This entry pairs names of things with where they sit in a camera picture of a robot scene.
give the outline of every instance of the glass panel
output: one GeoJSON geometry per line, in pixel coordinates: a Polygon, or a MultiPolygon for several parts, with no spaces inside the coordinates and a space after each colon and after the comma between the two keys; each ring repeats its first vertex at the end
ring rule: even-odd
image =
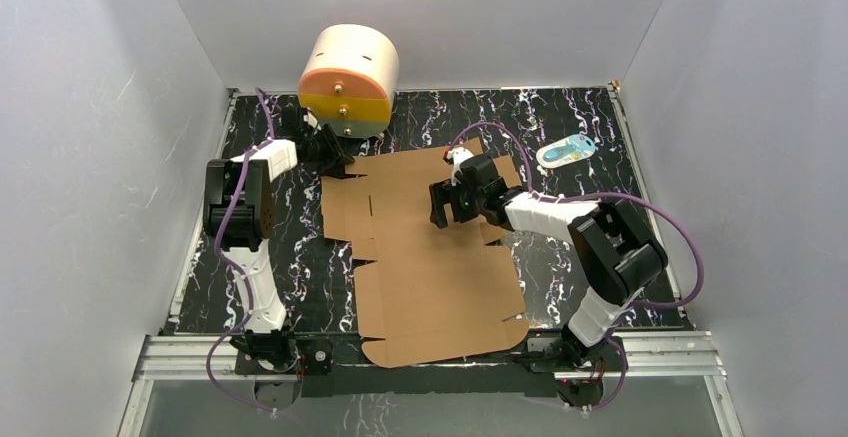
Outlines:
{"type": "MultiPolygon", "coordinates": [[[[607,391],[615,380],[605,379],[607,391]]],[[[226,385],[243,395],[253,392],[250,382],[226,385]]],[[[277,388],[280,401],[287,385],[277,388]]],[[[521,394],[389,393],[298,399],[289,407],[289,417],[271,418],[230,400],[208,382],[158,381],[141,435],[721,435],[703,377],[630,378],[614,403],[588,418],[562,409],[558,399],[530,399],[521,394]]]]}

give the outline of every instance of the round container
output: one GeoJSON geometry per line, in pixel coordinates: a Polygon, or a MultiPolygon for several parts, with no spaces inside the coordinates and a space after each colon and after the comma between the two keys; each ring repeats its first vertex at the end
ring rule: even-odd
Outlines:
{"type": "Polygon", "coordinates": [[[389,125],[398,65],[397,50],[382,33],[362,25],[329,27],[300,77],[300,105],[339,136],[375,136],[389,125]]]}

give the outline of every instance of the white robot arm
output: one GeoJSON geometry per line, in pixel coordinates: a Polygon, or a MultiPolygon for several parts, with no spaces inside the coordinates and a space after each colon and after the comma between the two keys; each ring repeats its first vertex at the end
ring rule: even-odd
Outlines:
{"type": "MultiPolygon", "coordinates": [[[[216,235],[222,223],[243,161],[244,154],[207,165],[204,229],[210,236],[216,235]]],[[[278,331],[286,321],[286,309],[271,272],[267,239],[275,223],[271,183],[295,166],[297,153],[290,140],[273,140],[250,157],[244,190],[235,197],[239,203],[222,242],[224,255],[245,270],[253,290],[254,307],[249,309],[253,316],[245,330],[257,334],[278,331]]],[[[244,280],[237,279],[236,285],[241,301],[246,303],[244,280]]]]}
{"type": "Polygon", "coordinates": [[[557,203],[520,187],[508,188],[494,162],[455,147],[445,156],[451,178],[430,186],[430,220],[448,225],[478,215],[507,230],[537,232],[574,244],[589,289],[577,312],[562,329],[561,362],[580,366],[592,360],[603,341],[641,290],[668,265],[665,250],[635,210],[624,200],[614,203],[557,203]]]}
{"type": "Polygon", "coordinates": [[[302,128],[298,142],[288,139],[266,141],[249,157],[242,154],[232,159],[211,160],[206,166],[206,189],[203,207],[203,229],[215,238],[223,227],[221,252],[244,270],[245,277],[236,275],[241,302],[250,320],[241,335],[230,343],[244,354],[258,360],[264,367],[290,368],[296,358],[287,319],[286,308],[274,282],[268,239],[276,217],[272,182],[298,163],[319,162],[323,173],[339,172],[353,162],[341,147],[332,129],[316,126],[305,112],[298,123],[302,128]],[[234,195],[237,182],[247,158],[243,188],[234,195]],[[236,199],[233,212],[226,220],[228,207],[236,199]]]}

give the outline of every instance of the flattened cardboard box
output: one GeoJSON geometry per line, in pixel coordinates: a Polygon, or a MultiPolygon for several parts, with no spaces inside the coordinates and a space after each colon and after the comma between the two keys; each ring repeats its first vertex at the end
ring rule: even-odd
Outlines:
{"type": "MultiPolygon", "coordinates": [[[[479,154],[480,141],[464,144],[479,154]]],[[[438,229],[430,184],[450,176],[445,148],[360,157],[356,178],[322,179],[324,236],[350,241],[354,292],[368,359],[381,367],[509,349],[527,335],[524,296],[509,249],[487,246],[504,231],[482,217],[438,229]]],[[[518,185],[509,156],[495,159],[518,185]]]]}

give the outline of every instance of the floor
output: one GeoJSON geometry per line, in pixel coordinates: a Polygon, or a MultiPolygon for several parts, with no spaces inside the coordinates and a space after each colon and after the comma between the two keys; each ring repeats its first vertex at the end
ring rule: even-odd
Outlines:
{"type": "MultiPolygon", "coordinates": [[[[289,110],[295,96],[277,97],[289,110]]],[[[555,170],[533,165],[537,190],[574,195],[620,191],[640,195],[622,127],[605,87],[574,89],[468,90],[401,92],[384,138],[350,141],[359,155],[441,146],[469,123],[500,122],[535,151],[567,135],[582,133],[595,140],[597,151],[587,160],[555,170]]],[[[223,157],[259,143],[266,123],[255,96],[236,99],[223,157]]],[[[492,155],[510,154],[520,165],[508,139],[482,131],[484,148],[492,155]]],[[[275,182],[280,219],[270,241],[274,276],[291,312],[295,331],[341,332],[355,336],[356,303],[349,244],[324,239],[320,212],[320,178],[304,165],[275,182]]],[[[530,233],[504,239],[512,251],[527,303],[526,318],[533,328],[561,327],[576,310],[586,288],[585,276],[567,243],[530,233]]],[[[666,276],[645,291],[650,300],[673,300],[666,276]]],[[[202,236],[189,268],[187,287],[178,316],[165,333],[218,334],[241,319],[238,295],[224,266],[202,236]]],[[[623,324],[633,328],[680,328],[688,325],[677,311],[632,311],[623,324]]]]}

